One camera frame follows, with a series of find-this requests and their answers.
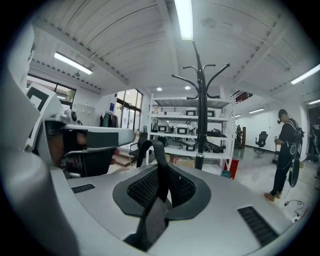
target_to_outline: stand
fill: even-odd
[[[207,111],[207,97],[211,98],[211,99],[218,99],[220,98],[219,95],[217,96],[210,96],[208,94],[208,88],[211,84],[211,82],[219,75],[221,74],[226,68],[230,67],[230,64],[227,63],[223,68],[220,69],[220,71],[218,71],[208,82],[208,84],[206,85],[206,79],[205,79],[205,68],[206,67],[215,67],[216,64],[208,64],[208,65],[204,65],[202,67],[201,65],[201,60],[200,60],[200,56],[196,47],[196,43],[195,41],[192,41],[193,44],[193,48],[195,51],[195,57],[196,57],[196,61],[197,61],[197,68],[195,66],[184,66],[183,69],[189,69],[189,68],[193,68],[196,71],[196,76],[197,76],[197,84],[198,86],[196,86],[192,81],[189,81],[183,77],[177,76],[175,74],[172,74],[172,77],[174,78],[178,78],[180,80],[183,80],[189,84],[191,84],[197,91],[197,96],[196,97],[187,97],[187,100],[195,100],[195,99],[199,99],[199,105],[198,105],[198,135],[196,138],[196,142],[194,143],[193,146],[198,145],[198,153],[196,154],[195,157],[195,165],[194,167],[196,169],[202,170],[202,166],[204,163],[204,147],[205,144],[208,142],[207,141],[207,126],[208,126],[208,111]]]

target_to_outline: white shelving unit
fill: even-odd
[[[235,140],[235,114],[234,114],[234,99],[230,96],[225,95],[223,86],[220,87],[220,95],[221,98],[217,99],[207,99],[207,107],[214,108],[214,109],[224,109],[226,106],[231,106],[231,111],[228,116],[224,115],[224,117],[211,117],[208,116],[208,123],[217,123],[217,124],[227,124],[229,126],[229,133],[226,134],[226,137],[212,137],[207,136],[208,140],[216,141],[223,141],[223,143],[227,146],[224,153],[204,153],[205,159],[232,159],[234,153],[234,140]],[[148,140],[150,139],[150,135],[153,136],[165,136],[171,138],[186,138],[186,139],[196,139],[196,135],[182,135],[182,134],[175,134],[175,133],[163,133],[163,132],[151,132],[151,124],[154,119],[159,120],[166,120],[166,121],[192,121],[197,122],[198,116],[190,116],[190,115],[179,115],[176,112],[167,112],[167,114],[155,114],[152,113],[152,106],[154,105],[154,101],[159,105],[159,107],[180,107],[180,108],[189,108],[189,107],[198,107],[198,99],[187,99],[187,97],[154,97],[151,95],[150,101],[150,111],[149,111],[149,118],[148,118]],[[185,151],[183,149],[179,149],[177,146],[167,146],[164,148],[165,153],[167,154],[174,154],[179,156],[189,156],[189,157],[196,157],[198,150],[196,151]],[[146,163],[149,162],[149,154],[146,154]],[[227,164],[227,169],[229,170],[231,166],[231,161]]]

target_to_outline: red trash can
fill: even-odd
[[[229,163],[229,159],[227,159],[226,163],[224,164],[224,170],[225,171],[227,170],[227,163]],[[232,180],[235,179],[237,168],[238,168],[238,164],[239,164],[239,160],[233,157],[232,161],[231,161],[231,166],[230,166],[230,173],[231,173],[230,179],[232,179]]]

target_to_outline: black cap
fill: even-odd
[[[280,119],[280,117],[281,117],[282,115],[288,115],[288,112],[287,112],[285,109],[280,109],[280,110],[279,110],[279,113],[278,113],[279,119]]]

